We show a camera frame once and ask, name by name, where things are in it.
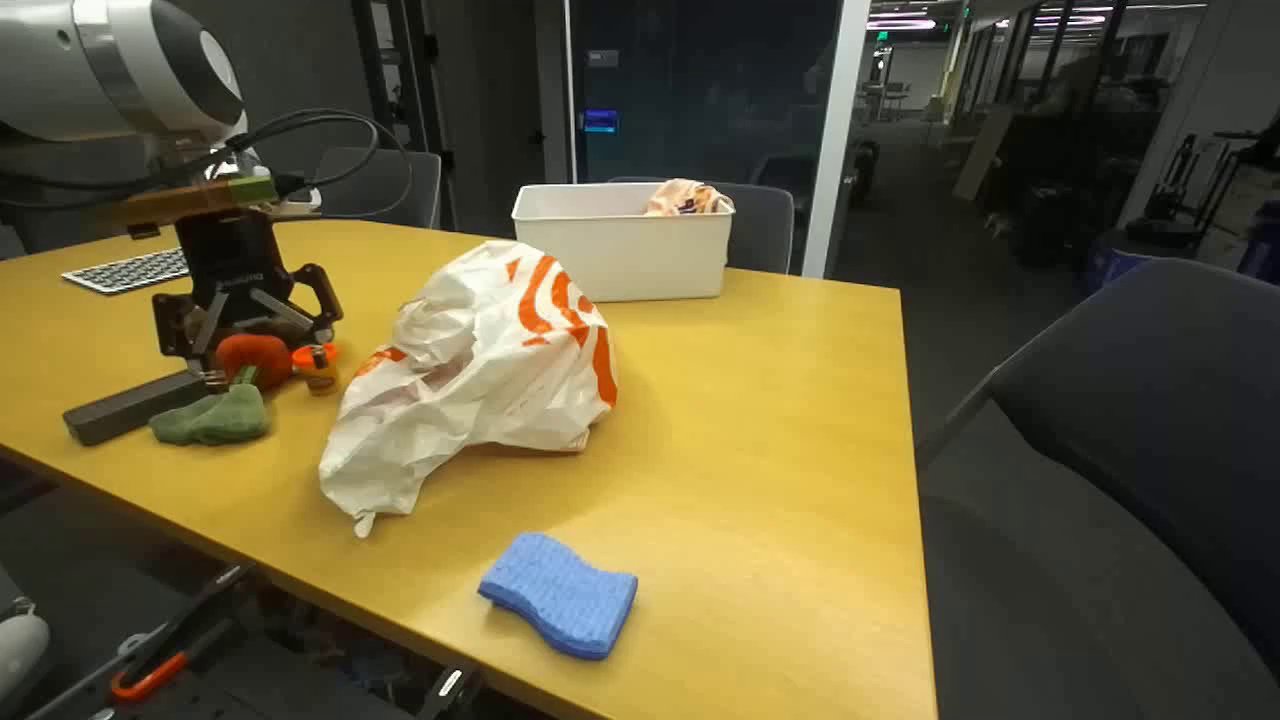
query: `white bin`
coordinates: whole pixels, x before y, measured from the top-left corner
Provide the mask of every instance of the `white bin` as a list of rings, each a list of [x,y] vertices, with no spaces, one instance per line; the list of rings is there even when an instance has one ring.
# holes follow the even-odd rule
[[[654,183],[522,183],[515,241],[553,250],[591,299],[720,297],[724,214],[643,214]]]

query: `office chair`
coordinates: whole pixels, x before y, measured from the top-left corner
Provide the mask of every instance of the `office chair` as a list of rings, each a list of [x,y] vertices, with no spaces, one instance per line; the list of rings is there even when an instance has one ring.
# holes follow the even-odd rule
[[[16,229],[0,223],[0,258],[2,255],[27,255],[27,243]]]
[[[0,562],[0,717],[10,717],[50,668],[47,620],[24,601]]]
[[[328,147],[317,174],[356,167],[364,147]],[[442,160],[436,151],[374,151],[361,170],[323,183],[323,214],[368,214],[382,223],[439,229]]]
[[[1146,258],[992,366],[927,434],[918,467],[988,400],[1163,541],[1280,681],[1280,287]]]
[[[769,183],[711,180],[736,206],[728,237],[731,267],[791,273],[794,197]]]

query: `plastic bag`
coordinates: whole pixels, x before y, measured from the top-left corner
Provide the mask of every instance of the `plastic bag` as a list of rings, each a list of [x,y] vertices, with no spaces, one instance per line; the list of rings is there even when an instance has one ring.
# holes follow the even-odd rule
[[[401,307],[348,385],[318,454],[323,495],[372,533],[468,443],[579,452],[617,404],[607,323],[561,258],[487,241]]]
[[[650,197],[643,214],[728,214],[731,201],[705,180],[664,180]]]

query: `green cloth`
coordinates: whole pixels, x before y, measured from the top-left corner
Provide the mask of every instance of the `green cloth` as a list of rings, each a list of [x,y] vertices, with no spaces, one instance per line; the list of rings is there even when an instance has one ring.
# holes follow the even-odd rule
[[[254,366],[245,366],[229,392],[201,395],[194,404],[152,415],[158,443],[247,443],[267,434],[267,400],[252,385]]]

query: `yellow table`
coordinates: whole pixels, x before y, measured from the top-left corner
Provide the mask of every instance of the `yellow table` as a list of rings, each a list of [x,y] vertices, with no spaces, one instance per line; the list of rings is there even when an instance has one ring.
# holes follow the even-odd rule
[[[471,247],[378,223],[274,237],[286,267],[328,267],[344,366]],[[935,717],[896,293],[728,273],[720,299],[607,303],[618,408],[582,454],[465,452],[411,515],[356,541],[317,486],[334,395],[285,388],[274,431],[245,448],[68,434],[68,408],[174,358],[154,352],[146,293],[93,297],[55,273],[164,243],[0,264],[2,452],[561,717]],[[554,654],[476,594],[515,533],[638,577],[602,664]]]

